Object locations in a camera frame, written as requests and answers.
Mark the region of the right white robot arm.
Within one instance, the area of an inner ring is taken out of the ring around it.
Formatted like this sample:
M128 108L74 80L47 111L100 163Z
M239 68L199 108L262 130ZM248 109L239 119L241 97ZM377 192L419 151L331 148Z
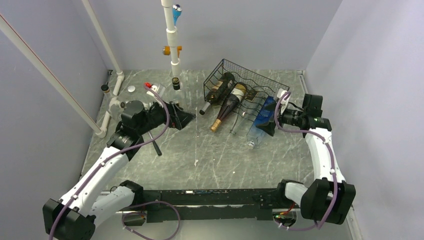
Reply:
M266 106L273 111L273 119L258 125L272 135L275 129L285 133L301 133L312 160L314 181L309 187L303 183L282 180L275 194L276 203L287 208L295 203L301 216L312 220L310 229L321 229L325 223L341 225L356 196L355 186L346 182L337 163L330 120L322 116L323 97L305 94L301 109L289 109L291 92L278 93L275 101Z

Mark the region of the clear slim empty bottle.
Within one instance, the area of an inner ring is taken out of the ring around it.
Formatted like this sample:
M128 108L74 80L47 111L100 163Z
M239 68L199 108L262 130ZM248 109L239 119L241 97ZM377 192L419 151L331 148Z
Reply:
M253 120L253 116L258 113L258 107L265 94L264 89L260 86L253 86L248 91L246 97L240 103L236 119L229 131L231 136L235 136L237 134L242 123L247 120Z

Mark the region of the aluminium frame rail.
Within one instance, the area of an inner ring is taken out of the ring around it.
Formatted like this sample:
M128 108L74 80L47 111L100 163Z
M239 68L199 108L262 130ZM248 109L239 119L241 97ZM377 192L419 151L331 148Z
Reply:
M332 145L331 125L322 118L320 95L306 94L301 110L288 109L290 92L280 91L265 106L271 120L259 128L273 135L275 129L294 126L302 133L313 161L314 182L306 187L294 180L282 180L276 188L145 190L126 180L115 191L102 196L108 181L146 144L143 135L164 125L182 130L195 116L174 103L158 99L150 108L140 101L127 103L115 133L95 165L73 189L59 200L49 199L42 208L46 233L59 240L89 240L95 229L116 212L136 214L148 221L168 221L168 210L182 220L256 218L273 220L280 227L295 230L296 219L340 225L346 220L356 189L341 173ZM296 218L289 213L296 210Z

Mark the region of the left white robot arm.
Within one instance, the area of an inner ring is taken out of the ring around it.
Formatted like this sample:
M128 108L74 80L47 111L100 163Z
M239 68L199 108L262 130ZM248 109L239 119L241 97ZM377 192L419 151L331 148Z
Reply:
M154 102L149 108L138 100L121 103L118 123L100 157L80 181L59 200L49 199L42 208L48 238L89 240L95 229L115 212L139 209L145 202L144 188L130 180L98 199L108 182L126 166L141 146L143 135L160 125L182 130L196 115L173 102Z

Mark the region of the clear square bottle black cap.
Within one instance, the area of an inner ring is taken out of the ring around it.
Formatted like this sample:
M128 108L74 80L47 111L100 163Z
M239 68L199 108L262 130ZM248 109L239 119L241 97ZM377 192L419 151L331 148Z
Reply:
M187 109L186 92L182 86L180 79L174 76L171 79L171 83L172 83L171 101L179 108L186 110Z

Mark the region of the clear bottle dark label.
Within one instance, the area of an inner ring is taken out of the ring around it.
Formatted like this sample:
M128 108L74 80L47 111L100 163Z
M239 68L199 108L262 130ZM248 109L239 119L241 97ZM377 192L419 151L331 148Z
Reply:
M152 86L152 89L157 93L157 95L162 98L165 94L166 91L166 87L163 86L162 84L158 83L158 84L154 84Z

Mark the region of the black handled metal tool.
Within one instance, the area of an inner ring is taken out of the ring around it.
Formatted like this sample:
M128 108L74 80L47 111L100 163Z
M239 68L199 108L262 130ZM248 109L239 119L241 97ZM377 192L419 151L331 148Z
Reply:
M153 147L154 147L154 149L155 149L155 151L156 151L156 154L160 157L160 156L162 156L163 155L163 153L162 153L162 151L161 151L161 149L160 149L160 147L159 147L159 145L157 144L157 142L154 140L154 137L153 137L153 135L152 135L152 133L150 132L150 131L148 131L147 132L148 133L148 135L149 135L149 137L151 138L151 140L152 140L152 144L153 144Z

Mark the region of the dark green wine bottle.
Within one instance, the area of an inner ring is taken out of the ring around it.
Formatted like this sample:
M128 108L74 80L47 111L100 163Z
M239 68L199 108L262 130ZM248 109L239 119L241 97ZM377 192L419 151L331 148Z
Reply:
M234 75L230 72L225 72L207 93L205 97L205 104L199 110L199 114L204 115L211 105L217 104L220 100L222 100L226 94L229 93L234 81Z

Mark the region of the dark gold-foil wine bottle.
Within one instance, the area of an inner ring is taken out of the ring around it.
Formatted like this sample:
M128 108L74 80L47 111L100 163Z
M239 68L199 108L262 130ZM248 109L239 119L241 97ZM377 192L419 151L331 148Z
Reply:
M243 82L238 82L232 91L224 99L220 111L211 125L210 130L216 132L221 123L230 115L230 113L241 103L246 96L248 86Z

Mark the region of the clear bottle silver cap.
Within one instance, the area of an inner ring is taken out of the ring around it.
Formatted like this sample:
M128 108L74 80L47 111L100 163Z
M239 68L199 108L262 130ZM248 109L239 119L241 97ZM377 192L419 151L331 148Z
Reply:
M133 93L133 92L135 92L135 90L136 90L136 87L135 87L134 85L130 85L130 86L128 86L128 88L127 88L127 91L128 91L129 93Z

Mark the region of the white PVC pipe frame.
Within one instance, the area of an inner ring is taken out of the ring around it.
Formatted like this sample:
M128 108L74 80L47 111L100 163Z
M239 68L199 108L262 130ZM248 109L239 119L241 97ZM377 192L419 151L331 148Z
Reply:
M100 22L95 14L95 11L88 0L83 0L82 4L87 12L91 23L117 73L117 82L115 84L113 93L118 94L120 87L125 79L122 68L119 66L117 59L113 53L113 50L108 43L104 31L100 25ZM171 71L174 77L178 77L181 74L181 65L178 55L178 29L174 25L173 20L173 1L162 0L161 5L163 7L165 22L166 22L166 37L167 45L170 50L171 57ZM78 113L78 115L89 125L94 133L104 138L107 133L107 127L110 121L110 114L106 113L103 118L101 125L97 125L96 122L89 116L84 108L77 102L72 94L64 87L60 80L53 74L53 72L47 67L47 65L40 59L40 57L33 51L28 43L20 36L20 34L12 27L12 25L6 20L6 18L0 16L0 30L3 34L17 47L17 49L29 60L29 62L41 73L42 76L55 88L55 90L66 100L66 102Z

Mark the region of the blue square glass bottle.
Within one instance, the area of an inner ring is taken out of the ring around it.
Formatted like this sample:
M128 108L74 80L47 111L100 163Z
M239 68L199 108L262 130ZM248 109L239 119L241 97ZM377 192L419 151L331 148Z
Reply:
M274 102L274 98L272 96L268 96L264 103L261 105L261 109L259 113L257 114L252 126L249 129L249 132L246 135L247 139L247 145L254 149L257 147L267 135L265 131L262 129L259 129L257 125L261 124L267 124L269 120L272 118L274 111L273 110L266 110L266 107L269 104L272 104Z

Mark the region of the blue pipe clip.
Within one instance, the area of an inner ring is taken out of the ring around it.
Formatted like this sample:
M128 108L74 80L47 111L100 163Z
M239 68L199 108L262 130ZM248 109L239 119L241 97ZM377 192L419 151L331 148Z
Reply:
M182 14L182 8L179 4L173 4L172 5L172 15L173 15L173 24L177 25L177 20Z

